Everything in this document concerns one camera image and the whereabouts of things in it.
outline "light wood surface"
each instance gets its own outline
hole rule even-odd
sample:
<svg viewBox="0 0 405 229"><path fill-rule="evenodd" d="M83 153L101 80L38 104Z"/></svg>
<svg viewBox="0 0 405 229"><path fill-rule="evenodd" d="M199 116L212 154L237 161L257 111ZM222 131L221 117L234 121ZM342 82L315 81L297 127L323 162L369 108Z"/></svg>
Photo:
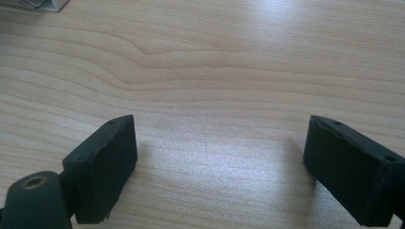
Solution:
<svg viewBox="0 0 405 229"><path fill-rule="evenodd" d="M405 156L405 2L0 7L1 206L16 180L61 172L127 114L136 171L110 219L75 229L361 228L303 165L308 121L337 119Z"/></svg>

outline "wooden table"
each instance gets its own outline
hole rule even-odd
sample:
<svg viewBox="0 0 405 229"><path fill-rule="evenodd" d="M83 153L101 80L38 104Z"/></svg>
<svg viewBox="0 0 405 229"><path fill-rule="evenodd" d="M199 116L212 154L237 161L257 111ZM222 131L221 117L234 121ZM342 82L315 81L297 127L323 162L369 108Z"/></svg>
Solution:
<svg viewBox="0 0 405 229"><path fill-rule="evenodd" d="M0 205L127 114L136 171L110 219L75 229L361 228L303 165L309 116L405 156L405 3L0 7Z"/></svg>

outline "black plastic part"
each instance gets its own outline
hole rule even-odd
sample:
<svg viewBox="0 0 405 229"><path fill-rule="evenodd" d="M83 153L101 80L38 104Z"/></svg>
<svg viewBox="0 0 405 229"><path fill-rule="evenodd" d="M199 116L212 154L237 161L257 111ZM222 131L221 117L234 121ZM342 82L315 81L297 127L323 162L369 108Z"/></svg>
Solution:
<svg viewBox="0 0 405 229"><path fill-rule="evenodd" d="M13 183L7 193L0 228L72 228L58 175L40 172Z"/></svg>
<svg viewBox="0 0 405 229"><path fill-rule="evenodd" d="M134 118L127 115L105 123L63 159L66 180L77 189L78 223L108 218L137 158Z"/></svg>
<svg viewBox="0 0 405 229"><path fill-rule="evenodd" d="M405 159L343 123L312 116L304 152L311 173L365 226L404 219Z"/></svg>

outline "screw hole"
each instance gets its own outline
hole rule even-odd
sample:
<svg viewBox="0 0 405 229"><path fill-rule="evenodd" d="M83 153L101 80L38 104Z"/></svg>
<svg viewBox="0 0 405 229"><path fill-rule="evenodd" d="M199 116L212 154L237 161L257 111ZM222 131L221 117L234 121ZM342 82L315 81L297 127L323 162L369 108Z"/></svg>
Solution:
<svg viewBox="0 0 405 229"><path fill-rule="evenodd" d="M34 189L34 188L41 186L46 181L47 181L47 177L44 177L44 176L32 177L23 183L22 188L25 190Z"/></svg>
<svg viewBox="0 0 405 229"><path fill-rule="evenodd" d="M393 158L392 156L384 156L384 158L389 161L395 161L395 158Z"/></svg>

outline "metal object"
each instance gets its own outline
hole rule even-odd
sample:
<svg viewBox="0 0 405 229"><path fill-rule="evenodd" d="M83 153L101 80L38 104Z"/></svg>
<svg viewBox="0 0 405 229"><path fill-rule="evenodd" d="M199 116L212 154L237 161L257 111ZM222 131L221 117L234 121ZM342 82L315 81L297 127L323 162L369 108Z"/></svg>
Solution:
<svg viewBox="0 0 405 229"><path fill-rule="evenodd" d="M343 123L310 118L304 163L359 224L405 219L405 158Z"/></svg>
<svg viewBox="0 0 405 229"><path fill-rule="evenodd" d="M72 228L108 218L138 159L132 115L108 121L63 159L64 172L16 181L0 210L1 229Z"/></svg>
<svg viewBox="0 0 405 229"><path fill-rule="evenodd" d="M69 0L0 0L0 4L58 12Z"/></svg>

